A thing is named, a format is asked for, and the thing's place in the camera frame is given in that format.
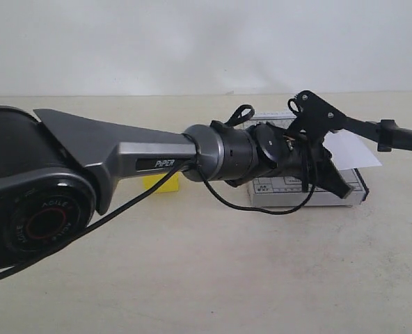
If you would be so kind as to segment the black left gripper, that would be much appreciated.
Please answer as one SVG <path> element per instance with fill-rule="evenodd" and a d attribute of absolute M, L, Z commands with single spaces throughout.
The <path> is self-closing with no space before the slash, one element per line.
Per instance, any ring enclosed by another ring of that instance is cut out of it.
<path fill-rule="evenodd" d="M 308 188 L 315 185 L 340 199 L 345 199 L 352 186 L 346 183 L 331 161 L 330 151 L 323 140 L 311 143 L 305 133 L 292 132 L 281 127 L 271 127 L 278 148 L 276 167 L 268 172 L 269 177 L 295 177 Z"/>

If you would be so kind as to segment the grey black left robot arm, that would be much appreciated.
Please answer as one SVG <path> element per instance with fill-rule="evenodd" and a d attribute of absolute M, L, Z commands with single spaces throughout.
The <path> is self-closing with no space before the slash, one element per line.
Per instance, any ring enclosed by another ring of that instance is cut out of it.
<path fill-rule="evenodd" d="M 46 255 L 105 214 L 120 180 L 182 171 L 194 182 L 238 187 L 258 177 L 287 176 L 303 191 L 345 198 L 352 188 L 317 139 L 258 123 L 241 105 L 226 122 L 181 134 L 0 106 L 0 269 Z"/>

